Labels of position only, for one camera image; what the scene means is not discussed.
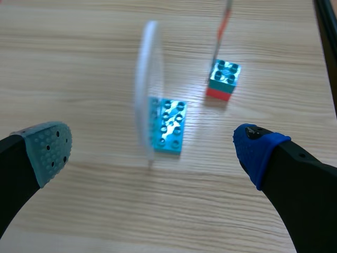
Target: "lego brick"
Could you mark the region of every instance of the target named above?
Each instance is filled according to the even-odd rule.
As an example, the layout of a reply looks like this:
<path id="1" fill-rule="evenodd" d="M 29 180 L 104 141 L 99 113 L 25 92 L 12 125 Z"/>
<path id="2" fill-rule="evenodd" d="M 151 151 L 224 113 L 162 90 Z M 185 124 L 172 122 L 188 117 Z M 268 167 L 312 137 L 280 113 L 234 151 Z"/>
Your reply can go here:
<path id="1" fill-rule="evenodd" d="M 214 98 L 221 99 L 224 101 L 228 101 L 231 97 L 231 93 L 226 93 L 226 92 L 218 91 L 218 90 L 211 89 L 211 88 L 207 88 L 206 95 L 212 96 Z"/>
<path id="2" fill-rule="evenodd" d="M 150 138 L 156 152 L 180 154 L 186 117 L 186 103 L 150 98 Z"/>
<path id="3" fill-rule="evenodd" d="M 240 71 L 241 66 L 235 63 L 216 60 L 214 69 L 210 75 L 208 87 L 226 93 L 233 93 Z"/>

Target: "blue lego brick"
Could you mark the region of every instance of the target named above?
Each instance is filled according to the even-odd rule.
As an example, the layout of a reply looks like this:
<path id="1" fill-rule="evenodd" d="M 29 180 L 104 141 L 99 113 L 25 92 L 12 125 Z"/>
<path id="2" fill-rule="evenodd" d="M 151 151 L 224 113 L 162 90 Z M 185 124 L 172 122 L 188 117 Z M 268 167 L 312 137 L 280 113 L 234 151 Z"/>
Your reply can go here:
<path id="1" fill-rule="evenodd" d="M 156 152 L 180 154 L 183 144 L 186 102 L 150 98 L 150 138 Z"/>
<path id="2" fill-rule="evenodd" d="M 233 93 L 239 79 L 241 66 L 235 63 L 216 60 L 209 79 L 209 88 Z"/>

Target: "red block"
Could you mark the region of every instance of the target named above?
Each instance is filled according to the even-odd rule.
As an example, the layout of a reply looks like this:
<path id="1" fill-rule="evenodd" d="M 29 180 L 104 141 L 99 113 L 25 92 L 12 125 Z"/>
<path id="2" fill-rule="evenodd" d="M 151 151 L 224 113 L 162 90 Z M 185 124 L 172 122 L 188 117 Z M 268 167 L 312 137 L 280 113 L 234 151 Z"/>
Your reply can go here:
<path id="1" fill-rule="evenodd" d="M 218 90 L 211 89 L 211 88 L 207 88 L 206 95 L 212 96 L 216 99 L 221 99 L 224 101 L 228 101 L 231 97 L 231 93 L 226 93 L 226 92 L 218 91 Z"/>

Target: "clear plastic lid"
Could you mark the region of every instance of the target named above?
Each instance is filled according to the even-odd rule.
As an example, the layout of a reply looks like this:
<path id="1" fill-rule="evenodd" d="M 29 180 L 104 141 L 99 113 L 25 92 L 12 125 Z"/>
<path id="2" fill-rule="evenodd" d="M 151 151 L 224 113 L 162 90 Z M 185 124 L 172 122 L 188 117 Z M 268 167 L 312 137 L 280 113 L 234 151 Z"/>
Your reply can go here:
<path id="1" fill-rule="evenodd" d="M 163 51 L 157 21 L 149 21 L 144 27 L 135 73 L 135 123 L 147 159 L 153 161 L 149 118 L 154 112 L 149 103 L 162 96 L 164 87 Z"/>

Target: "wooden table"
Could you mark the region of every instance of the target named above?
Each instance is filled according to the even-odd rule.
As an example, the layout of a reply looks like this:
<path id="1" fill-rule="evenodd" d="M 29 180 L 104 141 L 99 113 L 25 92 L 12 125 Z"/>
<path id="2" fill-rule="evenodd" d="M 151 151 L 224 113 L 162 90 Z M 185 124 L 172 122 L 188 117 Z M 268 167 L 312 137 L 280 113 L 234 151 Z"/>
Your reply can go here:
<path id="1" fill-rule="evenodd" d="M 204 97 L 221 3 L 3 0 L 0 138 L 61 120 L 73 148 L 15 217 L 0 252 L 295 252 L 241 169 L 232 134 L 256 123 L 337 166 L 313 5 L 234 1 L 220 58 L 243 69 L 226 104 Z M 181 156 L 159 155 L 151 170 L 133 114 L 134 66 L 149 19 L 162 26 L 164 95 L 189 106 Z"/>

